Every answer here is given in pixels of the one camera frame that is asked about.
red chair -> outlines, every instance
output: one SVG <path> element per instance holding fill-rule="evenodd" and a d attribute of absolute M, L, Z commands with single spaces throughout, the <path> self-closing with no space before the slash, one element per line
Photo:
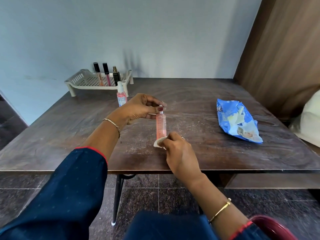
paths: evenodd
<path fill-rule="evenodd" d="M 298 240 L 288 228 L 271 217 L 258 215 L 253 216 L 250 221 L 256 224 L 271 240 Z"/>

bottle label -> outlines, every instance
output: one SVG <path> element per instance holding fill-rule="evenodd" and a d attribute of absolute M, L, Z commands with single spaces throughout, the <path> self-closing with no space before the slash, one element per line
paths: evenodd
<path fill-rule="evenodd" d="M 117 97 L 117 98 L 118 98 L 119 107 L 121 107 L 122 105 L 124 105 L 126 103 L 125 96 L 121 96 L 121 97 Z"/>

black cap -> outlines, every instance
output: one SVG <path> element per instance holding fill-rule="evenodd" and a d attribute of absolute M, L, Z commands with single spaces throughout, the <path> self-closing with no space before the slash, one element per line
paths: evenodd
<path fill-rule="evenodd" d="M 109 69 L 108 69 L 108 64 L 107 63 L 102 63 L 103 69 L 104 69 L 104 73 L 105 74 L 109 74 Z"/>
<path fill-rule="evenodd" d="M 96 72 L 100 72 L 98 62 L 94 62 L 93 65 L 94 65 L 94 69 L 96 70 Z"/>

spray bottle cap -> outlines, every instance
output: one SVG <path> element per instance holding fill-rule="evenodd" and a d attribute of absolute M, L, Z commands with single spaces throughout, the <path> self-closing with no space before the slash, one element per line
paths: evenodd
<path fill-rule="evenodd" d="M 160 107 L 163 107 L 162 105 L 159 105 Z M 163 114 L 163 110 L 159 112 L 159 114 Z"/>
<path fill-rule="evenodd" d="M 119 93 L 124 92 L 123 87 L 122 87 L 122 81 L 118 81 L 118 92 Z"/>

red cuff trim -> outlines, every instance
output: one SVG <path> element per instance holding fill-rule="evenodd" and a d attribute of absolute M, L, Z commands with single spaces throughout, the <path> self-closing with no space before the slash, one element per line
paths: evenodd
<path fill-rule="evenodd" d="M 239 230 L 237 230 L 232 236 L 229 238 L 229 240 L 235 239 L 240 233 L 242 233 L 248 226 L 250 226 L 253 222 L 249 221 L 247 224 L 243 225 Z"/>
<path fill-rule="evenodd" d="M 104 160 L 106 160 L 106 165 L 108 165 L 108 162 L 107 162 L 106 157 L 105 157 L 104 154 L 102 154 L 102 152 L 99 151 L 98 149 L 93 148 L 93 147 L 90 147 L 90 146 L 81 146 L 81 147 L 76 147 L 75 149 L 82 149 L 82 148 L 88 148 L 88 149 L 94 150 L 95 152 L 99 153 L 99 154 L 104 158 Z"/>

